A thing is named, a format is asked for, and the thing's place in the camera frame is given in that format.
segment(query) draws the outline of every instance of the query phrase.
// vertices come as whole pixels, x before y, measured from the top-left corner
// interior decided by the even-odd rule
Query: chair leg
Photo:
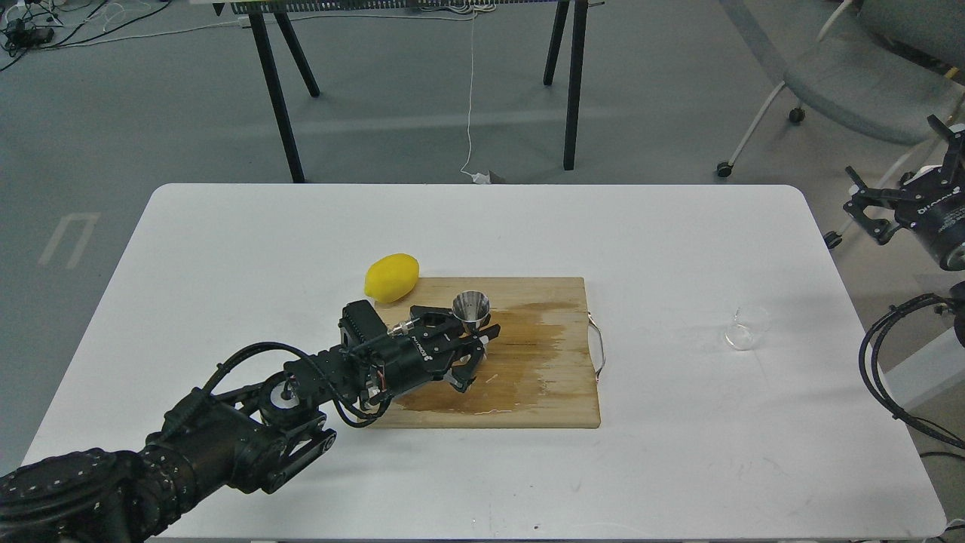
[[[760,120],[764,117],[764,113],[767,112],[767,109],[771,106],[771,103],[774,102],[774,99],[778,97],[778,94],[784,88],[785,88],[785,83],[781,81],[780,83],[778,83],[777,87],[774,87],[774,90],[771,91],[771,94],[767,96],[767,100],[765,100],[764,104],[760,107],[760,111],[758,111],[758,115],[754,118],[754,121],[751,122],[751,125],[747,128],[747,131],[744,132],[744,137],[740,140],[740,143],[737,144],[737,149],[734,150],[733,155],[731,155],[731,159],[728,160],[727,162],[722,162],[721,164],[717,165],[718,176],[727,177],[728,175],[731,174],[731,169],[733,168],[734,163],[737,162],[737,157],[740,157],[740,152],[743,151],[744,146],[747,145],[747,140],[751,139],[751,134],[753,134],[754,130],[758,128],[758,125],[760,124]],[[727,172],[726,175],[721,175],[722,169],[724,169],[722,168],[722,166],[726,166],[726,172]]]

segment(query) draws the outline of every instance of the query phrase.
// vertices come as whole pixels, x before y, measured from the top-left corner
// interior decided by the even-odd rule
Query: black cable
[[[66,37],[66,38],[60,40],[59,42],[54,43],[53,45],[48,45],[47,47],[37,47],[37,49],[56,49],[57,47],[61,46],[61,44],[63,44],[64,42],[66,42],[66,41],[69,40],[70,38],[73,38],[73,35],[76,34],[78,30],[80,30],[81,28],[83,28],[83,26],[84,26],[85,24],[87,24],[87,21],[91,20],[91,17],[93,17],[94,14],[97,13],[97,12],[100,10],[100,8],[103,8],[105,5],[107,5],[108,2],[110,2],[110,0],[101,0],[101,2],[100,2],[99,4],[97,4],[97,7],[94,8],[94,10],[91,11],[89,14],[87,14],[87,16],[84,17],[84,20],[80,21],[80,24],[78,24],[78,25],[70,32],[70,34],[67,34],[67,37]]]
[[[9,68],[9,67],[13,66],[14,64],[16,64],[20,59],[22,59],[23,57],[27,56],[27,50],[28,50],[28,49],[24,49],[23,52],[20,53],[20,56],[16,57],[16,58],[14,59],[14,61],[11,62],[11,63],[9,63],[7,66],[5,66],[5,67],[3,67],[3,68],[0,68],[0,71],[6,70],[7,68]]]
[[[913,298],[898,307],[893,307],[884,317],[879,319],[876,323],[871,325],[868,333],[865,334],[865,338],[861,342],[861,349],[859,351],[859,371],[861,372],[862,381],[864,381],[865,386],[868,391],[878,401],[882,406],[885,407],[889,412],[891,412],[894,418],[900,419],[905,424],[910,427],[928,435],[929,437],[938,440],[943,443],[948,443],[952,446],[965,449],[965,442],[958,438],[955,434],[948,432],[941,426],[920,417],[913,416],[906,412],[901,406],[888,394],[887,389],[881,380],[881,371],[878,365],[878,353],[880,352],[881,344],[884,341],[885,336],[891,328],[897,324],[898,321],[904,317],[910,315],[911,313],[929,307],[930,305],[935,305],[938,303],[949,303],[950,300],[945,300],[934,294],[921,295],[919,297]],[[874,345],[871,347],[870,360],[868,359],[868,347],[871,343],[872,338],[874,338]],[[940,428],[946,432],[943,434],[938,432],[925,423],[929,423],[932,426]]]
[[[84,39],[84,40],[81,40],[80,42],[68,43],[68,45],[78,45],[78,44],[80,44],[80,43],[92,42],[93,40],[96,40],[96,39],[98,39],[98,38],[103,38],[104,36],[107,36],[108,34],[111,34],[111,33],[117,32],[118,30],[121,30],[122,28],[124,28],[124,27],[127,26],[128,24],[133,24],[133,23],[135,23],[135,22],[137,22],[137,21],[139,21],[139,20],[141,20],[141,19],[146,19],[146,18],[148,18],[148,17],[150,17],[150,16],[157,15],[157,14],[163,12],[164,10],[168,9],[168,6],[170,6],[170,5],[173,4],[173,3],[174,3],[174,0],[168,0],[168,1],[165,2],[164,5],[161,6],[159,9],[154,10],[153,12],[150,12],[149,14],[143,14],[143,15],[141,15],[141,16],[139,16],[139,17],[134,17],[134,18],[132,18],[130,21],[128,21],[128,22],[126,22],[126,23],[118,26],[117,28],[112,28],[112,29],[110,29],[110,30],[108,30],[108,31],[106,31],[106,32],[101,32],[100,34],[98,34],[98,35],[96,35],[96,36],[93,36],[93,37],[91,37],[91,38],[86,38],[86,39]],[[57,43],[57,45],[60,46],[61,43],[63,43],[63,42],[64,42],[64,41],[60,41],[59,43]]]
[[[329,393],[332,394],[332,403],[335,404],[335,409],[342,418],[342,421],[353,428],[363,428],[372,424],[385,414],[386,410],[389,409],[389,405],[392,403],[392,397],[387,396],[385,400],[379,403],[378,411],[376,413],[365,413],[353,405],[353,399],[343,396],[338,392],[338,390],[335,388],[335,385],[332,383],[332,380],[325,375],[321,368],[318,367],[315,361],[312,360],[308,354],[295,347],[292,347],[291,345],[286,345],[284,343],[278,343],[275,341],[263,341],[261,343],[254,343],[247,347],[241,348],[238,352],[228,357],[228,359],[223,363],[218,364],[218,369],[211,375],[201,389],[204,394],[198,395],[195,404],[185,410],[184,415],[174,419],[173,423],[168,426],[167,430],[164,430],[161,433],[160,437],[156,441],[163,442],[174,436],[175,433],[184,425],[184,423],[187,422],[194,415],[194,413],[198,411],[198,409],[204,403],[205,398],[211,395],[211,393],[214,391],[214,388],[218,386],[221,381],[224,380],[229,373],[231,373],[232,370],[237,368],[241,362],[250,357],[259,355],[261,353],[266,353],[268,351],[286,351],[297,356],[299,359],[314,368],[320,375]],[[345,411],[343,411],[343,406],[345,406],[350,413],[362,419],[362,421],[356,422],[349,418],[348,415],[345,414]]]
[[[945,452],[944,450],[933,450],[930,452],[923,452],[919,456],[921,456],[922,458],[931,458],[932,456],[945,456],[948,458],[954,458],[957,460],[961,460],[962,462],[965,462],[965,456],[962,456],[961,454],[955,454],[953,452]]]
[[[955,439],[959,440],[960,442],[961,442],[961,441],[965,441],[965,440],[962,440],[960,437],[958,437],[952,430],[949,430],[948,428],[946,428],[945,426],[942,426],[941,424],[939,424],[939,423],[937,423],[937,422],[934,422],[934,421],[932,421],[932,420],[928,420],[927,418],[923,418],[923,417],[920,417],[920,416],[915,416],[915,419],[916,419],[916,420],[919,420],[919,421],[921,421],[921,422],[924,422],[925,424],[930,424],[931,426],[934,426],[935,428],[938,428],[938,429],[941,430],[942,432],[945,432],[946,434],[948,434],[948,435],[951,436],[952,438],[955,438]]]

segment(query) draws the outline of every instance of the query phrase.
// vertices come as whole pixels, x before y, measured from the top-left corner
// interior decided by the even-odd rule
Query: metal jigger
[[[489,298],[479,291],[466,291],[453,300],[453,314],[473,334],[489,324]]]

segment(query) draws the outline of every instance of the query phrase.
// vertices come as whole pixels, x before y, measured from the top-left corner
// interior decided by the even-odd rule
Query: clear glass cup
[[[735,351],[748,351],[760,344],[771,328],[771,316],[759,305],[741,305],[724,329],[724,339]]]

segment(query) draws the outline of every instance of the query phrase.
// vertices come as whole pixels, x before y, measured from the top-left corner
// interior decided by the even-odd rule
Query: floor marking
[[[84,222],[84,231],[81,232],[80,239],[77,240],[77,245],[74,246],[70,259],[67,260],[68,270],[76,268],[80,262],[81,255],[84,254],[84,249],[87,248],[87,243],[94,234],[94,225],[97,224],[99,218],[100,213],[78,213],[62,216],[60,222],[57,223],[57,228],[54,229],[53,235],[50,236],[50,241],[47,242],[47,247],[43,249],[43,254],[40,260],[37,261],[37,264],[46,266],[50,263],[50,259],[53,258],[54,253],[57,252],[57,247],[60,246],[60,242],[67,232],[68,225],[75,220],[80,220]]]

